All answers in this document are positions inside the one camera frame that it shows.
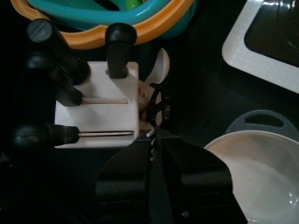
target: black countertop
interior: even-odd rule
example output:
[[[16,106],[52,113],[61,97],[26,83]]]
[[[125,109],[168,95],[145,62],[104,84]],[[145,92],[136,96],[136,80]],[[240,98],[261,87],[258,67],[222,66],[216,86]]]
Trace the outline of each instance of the black countertop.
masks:
[[[221,46],[244,3],[244,0],[200,0],[186,31],[177,38],[157,39],[144,46],[136,46],[132,53],[132,60],[137,61],[144,69],[144,79],[154,58],[145,56],[141,59],[142,53],[158,47],[168,52],[170,70],[164,85],[172,96],[169,131],[185,142],[200,147],[221,136],[232,121],[253,109],[273,110],[284,115],[299,129],[299,95],[238,71],[221,57]],[[1,1],[0,9],[6,11],[5,15],[1,15],[4,18],[0,34],[0,124],[1,139],[5,140],[5,131],[14,123],[52,122],[54,100],[46,95],[37,80],[24,80],[21,64],[28,21],[14,12],[9,1]],[[76,53],[86,60],[105,60],[104,47]],[[17,98],[17,91],[22,85],[28,88]],[[25,164],[36,165],[40,171],[46,173],[46,179],[54,185],[60,185],[60,188],[80,183],[73,190],[76,193],[82,188],[89,188],[81,183],[96,177],[94,169],[102,166],[113,151],[104,154],[97,150],[46,150],[24,153],[22,159],[25,158]],[[12,192],[5,189],[4,192],[6,195],[14,195],[14,189]]]

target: pot handle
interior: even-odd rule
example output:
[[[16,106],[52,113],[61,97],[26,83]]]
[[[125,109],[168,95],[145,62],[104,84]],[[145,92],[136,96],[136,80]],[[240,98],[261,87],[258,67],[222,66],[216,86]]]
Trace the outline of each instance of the pot handle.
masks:
[[[264,120],[265,118],[269,118],[272,123],[268,123],[268,119],[266,122],[262,121],[261,118],[264,118]],[[225,134],[241,130],[262,130],[299,141],[299,132],[296,127],[282,115],[277,114],[272,110],[258,109],[246,112],[228,126]]]

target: plastic bowl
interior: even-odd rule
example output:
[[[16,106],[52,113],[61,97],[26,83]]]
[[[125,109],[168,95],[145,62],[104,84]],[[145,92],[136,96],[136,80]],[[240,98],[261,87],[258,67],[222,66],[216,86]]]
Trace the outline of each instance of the plastic bowl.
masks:
[[[173,38],[188,26],[198,0],[172,0],[146,20],[133,24],[137,34],[136,44],[142,44],[156,38]],[[10,0],[16,11],[28,19],[46,18],[28,4],[26,0]],[[106,25],[78,32],[64,32],[69,47],[78,50],[92,49],[105,44]]]
[[[245,118],[260,112],[245,114]],[[299,221],[299,134],[278,114],[282,126],[246,123],[237,119],[228,132],[205,149],[226,164],[233,194],[248,224],[296,224]]]
[[[88,30],[97,25],[121,22],[129,25],[146,20],[169,3],[170,0],[146,0],[132,10],[109,11],[92,0],[28,0],[30,6],[48,15],[52,21],[78,30]],[[114,1],[120,9],[121,1]]]

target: teal bowl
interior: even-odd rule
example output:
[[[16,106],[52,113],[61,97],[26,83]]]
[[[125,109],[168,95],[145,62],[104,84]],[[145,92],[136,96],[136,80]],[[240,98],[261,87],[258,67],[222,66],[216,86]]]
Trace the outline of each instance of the teal bowl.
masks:
[[[130,10],[126,10],[124,0],[112,0],[112,2],[120,11],[106,10],[92,0],[28,0],[30,6],[45,14],[54,23],[81,31],[97,25],[110,25],[117,22],[134,25],[152,17],[170,0],[146,0]],[[193,0],[192,6],[180,21],[160,38],[170,39],[185,30],[197,2],[198,0]]]

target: utensil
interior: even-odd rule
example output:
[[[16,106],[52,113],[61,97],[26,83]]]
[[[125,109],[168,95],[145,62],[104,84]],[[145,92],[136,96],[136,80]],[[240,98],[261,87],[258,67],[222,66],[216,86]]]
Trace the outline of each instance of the utensil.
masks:
[[[149,75],[146,76],[144,82],[141,82],[141,86],[138,89],[138,95],[144,96],[145,95],[145,88],[152,84],[160,84],[165,77],[166,74],[169,72],[169,56],[166,51],[161,48],[158,50],[157,56],[156,56],[156,60],[153,63],[153,70],[149,73]]]

